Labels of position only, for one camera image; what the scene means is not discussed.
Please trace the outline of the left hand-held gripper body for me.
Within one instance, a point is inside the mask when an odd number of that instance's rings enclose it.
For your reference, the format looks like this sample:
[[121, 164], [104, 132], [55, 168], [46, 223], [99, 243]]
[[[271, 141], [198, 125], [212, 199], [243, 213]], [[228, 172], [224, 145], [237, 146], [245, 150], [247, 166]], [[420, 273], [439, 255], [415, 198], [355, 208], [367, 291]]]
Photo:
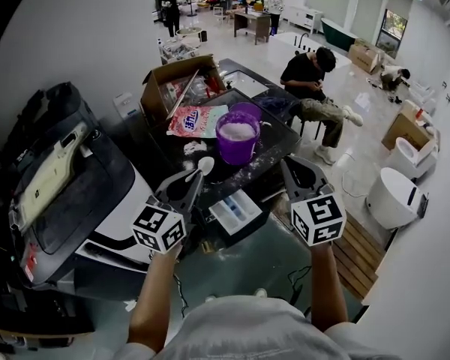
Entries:
[[184, 245], [194, 228], [195, 190], [190, 185], [149, 186], [132, 190], [130, 229], [139, 245], [165, 254]]

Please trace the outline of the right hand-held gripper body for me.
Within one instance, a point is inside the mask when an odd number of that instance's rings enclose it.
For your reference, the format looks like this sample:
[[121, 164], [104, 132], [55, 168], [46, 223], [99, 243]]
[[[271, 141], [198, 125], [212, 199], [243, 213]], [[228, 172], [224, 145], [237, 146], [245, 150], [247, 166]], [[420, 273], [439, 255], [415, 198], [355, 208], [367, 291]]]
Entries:
[[293, 185], [289, 205], [291, 224], [308, 247], [342, 236], [347, 213], [332, 185], [324, 184], [318, 190]]

